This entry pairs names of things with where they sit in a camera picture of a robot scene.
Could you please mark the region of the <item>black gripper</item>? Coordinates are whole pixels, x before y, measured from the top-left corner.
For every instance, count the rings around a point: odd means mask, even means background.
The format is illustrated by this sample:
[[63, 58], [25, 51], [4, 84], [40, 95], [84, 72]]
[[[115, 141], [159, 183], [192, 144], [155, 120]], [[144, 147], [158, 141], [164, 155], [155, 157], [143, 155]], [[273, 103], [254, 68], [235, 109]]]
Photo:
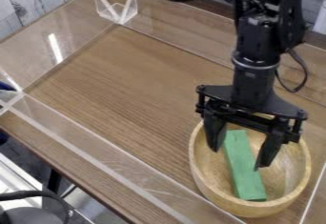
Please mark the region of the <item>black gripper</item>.
[[299, 142], [307, 113], [274, 92], [281, 59], [248, 59], [235, 55], [232, 83], [200, 85], [196, 113], [203, 119], [208, 148], [218, 152], [226, 139], [227, 124], [266, 134], [255, 169], [269, 167], [282, 144]]

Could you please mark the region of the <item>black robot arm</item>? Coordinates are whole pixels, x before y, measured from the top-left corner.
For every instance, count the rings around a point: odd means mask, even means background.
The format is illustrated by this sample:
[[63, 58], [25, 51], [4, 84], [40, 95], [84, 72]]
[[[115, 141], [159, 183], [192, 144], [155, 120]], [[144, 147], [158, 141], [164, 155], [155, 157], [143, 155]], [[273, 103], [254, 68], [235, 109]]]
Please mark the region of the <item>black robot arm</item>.
[[285, 53], [303, 43], [302, 0], [232, 0], [236, 45], [231, 54], [232, 83], [200, 85], [196, 112], [203, 118], [207, 146], [218, 151], [230, 123], [266, 134], [255, 167], [267, 167], [283, 144], [301, 139], [307, 113], [274, 92]]

